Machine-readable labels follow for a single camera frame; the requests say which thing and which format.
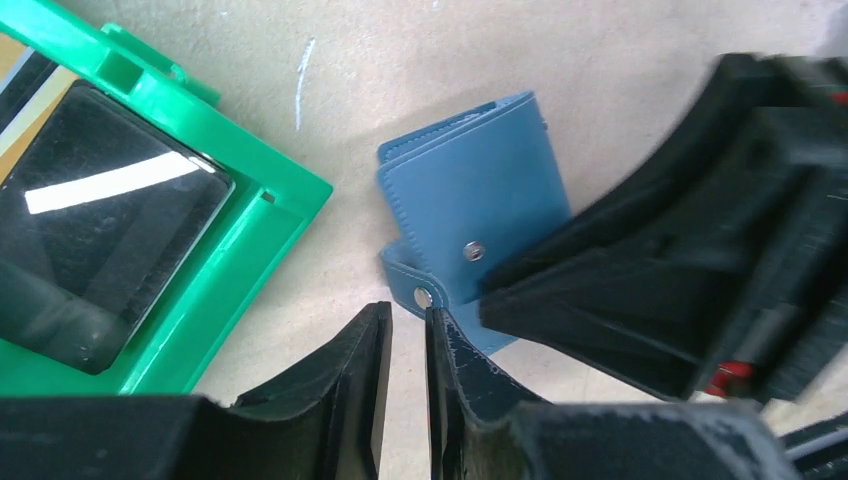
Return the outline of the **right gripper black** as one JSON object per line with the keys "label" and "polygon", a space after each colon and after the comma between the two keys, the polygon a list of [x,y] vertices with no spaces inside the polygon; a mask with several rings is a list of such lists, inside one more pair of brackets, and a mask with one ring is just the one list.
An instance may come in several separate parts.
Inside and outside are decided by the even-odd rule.
{"label": "right gripper black", "polygon": [[659,398],[799,397],[847,340],[847,60],[775,65],[800,105],[730,147],[779,77],[720,56],[630,176],[486,275],[482,323]]}

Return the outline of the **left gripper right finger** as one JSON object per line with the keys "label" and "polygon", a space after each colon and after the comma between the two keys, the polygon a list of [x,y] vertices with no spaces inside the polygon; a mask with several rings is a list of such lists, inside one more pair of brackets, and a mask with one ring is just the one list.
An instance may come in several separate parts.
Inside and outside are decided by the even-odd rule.
{"label": "left gripper right finger", "polygon": [[795,479],[753,412],[722,403],[554,404],[426,313],[435,479]]}

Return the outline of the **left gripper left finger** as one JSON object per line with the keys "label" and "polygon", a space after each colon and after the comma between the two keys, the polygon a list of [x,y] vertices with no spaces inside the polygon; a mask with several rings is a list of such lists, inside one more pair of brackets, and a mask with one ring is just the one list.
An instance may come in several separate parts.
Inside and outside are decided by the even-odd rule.
{"label": "left gripper left finger", "polygon": [[220,405],[200,395],[5,398],[5,479],[375,479],[392,311]]}

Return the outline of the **green plastic bin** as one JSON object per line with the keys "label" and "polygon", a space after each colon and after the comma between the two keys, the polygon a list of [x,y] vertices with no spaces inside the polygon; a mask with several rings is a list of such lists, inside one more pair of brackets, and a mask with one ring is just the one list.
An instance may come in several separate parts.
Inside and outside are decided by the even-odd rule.
{"label": "green plastic bin", "polygon": [[88,374],[1,336],[1,393],[187,393],[332,188],[223,115],[218,93],[179,65],[52,1],[1,5],[1,187],[78,80],[216,165],[234,188],[109,368]]}

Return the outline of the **blue card holder wallet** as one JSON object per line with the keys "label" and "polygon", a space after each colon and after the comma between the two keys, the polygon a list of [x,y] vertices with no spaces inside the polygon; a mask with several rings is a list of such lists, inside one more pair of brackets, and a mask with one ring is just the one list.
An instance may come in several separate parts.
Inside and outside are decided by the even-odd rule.
{"label": "blue card holder wallet", "polygon": [[381,144],[377,183],[400,236],[379,257],[395,302],[446,308],[486,354],[512,337],[485,328],[484,277],[571,215],[535,95],[491,101]]}

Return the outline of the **black card in bin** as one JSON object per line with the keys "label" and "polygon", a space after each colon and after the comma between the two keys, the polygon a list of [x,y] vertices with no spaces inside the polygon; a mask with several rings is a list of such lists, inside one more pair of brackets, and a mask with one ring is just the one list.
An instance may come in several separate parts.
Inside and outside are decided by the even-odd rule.
{"label": "black card in bin", "polygon": [[109,368],[221,210],[232,178],[75,81],[1,187],[1,336]]}

